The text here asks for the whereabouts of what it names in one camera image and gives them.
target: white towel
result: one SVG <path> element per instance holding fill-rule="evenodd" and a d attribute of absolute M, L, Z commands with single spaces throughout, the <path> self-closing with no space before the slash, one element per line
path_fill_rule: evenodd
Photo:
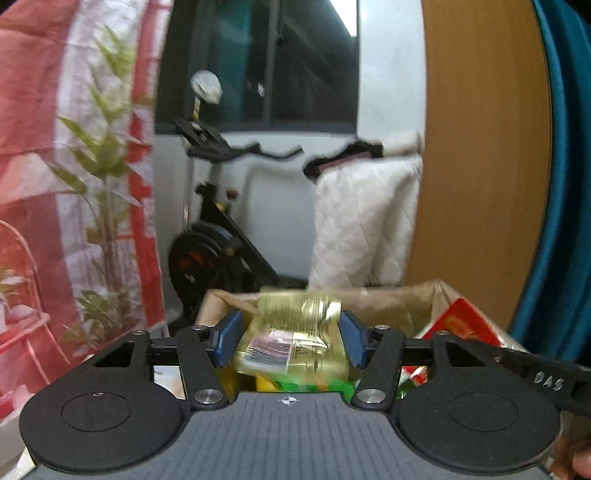
<path fill-rule="evenodd" d="M 310 289 L 402 283 L 422 170 L 413 154 L 346 164 L 320 176 Z"/>

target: metal screw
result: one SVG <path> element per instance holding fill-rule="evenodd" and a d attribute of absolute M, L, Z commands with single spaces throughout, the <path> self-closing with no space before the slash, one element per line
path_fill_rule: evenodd
<path fill-rule="evenodd" d="M 197 403 L 202 403 L 203 405 L 213 405 L 223 400 L 223 393 L 214 388 L 205 388 L 195 393 L 193 398 Z"/>
<path fill-rule="evenodd" d="M 357 393 L 357 400 L 362 403 L 375 404 L 386 399 L 386 394 L 376 388 L 366 388 Z"/>

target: window frame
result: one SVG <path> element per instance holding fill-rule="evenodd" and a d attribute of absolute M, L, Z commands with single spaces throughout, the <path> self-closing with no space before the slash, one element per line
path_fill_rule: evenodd
<path fill-rule="evenodd" d="M 194 2 L 195 0 L 176 0 L 180 2 Z M 320 132 L 331 134 L 355 134 L 359 115 L 359 85 L 361 83 L 361 8 L 360 0 L 356 1 L 357 9 L 357 38 L 356 56 L 358 63 L 358 88 L 357 88 L 357 115 L 354 122 L 307 122 L 297 121 L 273 121 L 273 91 L 275 79 L 275 58 L 278 41 L 281 38 L 280 25 L 284 16 L 284 5 L 287 0 L 269 0 L 269 21 L 267 27 L 267 51 L 265 58 L 265 97 L 263 100 L 262 118 L 252 122 L 228 122 L 218 123 L 216 128 L 222 132 Z M 209 54 L 209 38 L 212 22 L 208 19 L 213 15 L 215 2 L 202 0 L 197 2 L 195 20 L 193 23 L 189 55 L 187 61 L 187 82 L 184 93 L 183 116 L 188 118 L 193 112 L 193 92 L 188 82 L 189 72 L 198 72 L 207 68 Z M 155 124 L 157 135 L 174 135 L 176 128 L 173 123 L 157 122 Z"/>

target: blue curtain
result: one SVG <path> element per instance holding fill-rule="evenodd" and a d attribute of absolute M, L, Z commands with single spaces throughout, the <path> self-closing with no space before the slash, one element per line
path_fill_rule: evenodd
<path fill-rule="evenodd" d="M 532 0 L 552 95 L 553 151 L 538 252 L 511 333 L 532 352 L 591 359 L 591 28 L 565 0 Z"/>

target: blue gripper pad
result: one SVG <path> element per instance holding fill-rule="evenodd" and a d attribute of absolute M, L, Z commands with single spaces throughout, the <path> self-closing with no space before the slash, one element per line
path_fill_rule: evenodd
<path fill-rule="evenodd" d="M 229 365 L 238 342 L 242 338 L 244 330 L 242 328 L 242 313 L 240 310 L 232 310 L 222 320 L 221 330 L 213 330 L 212 343 L 214 343 L 213 354 L 215 356 L 217 367 L 226 367 Z"/>
<path fill-rule="evenodd" d="M 361 329 L 347 312 L 340 314 L 339 330 L 345 346 L 345 352 L 347 352 L 347 356 L 351 359 L 351 363 L 353 363 L 355 368 L 364 369 L 367 367 L 365 330 Z"/>

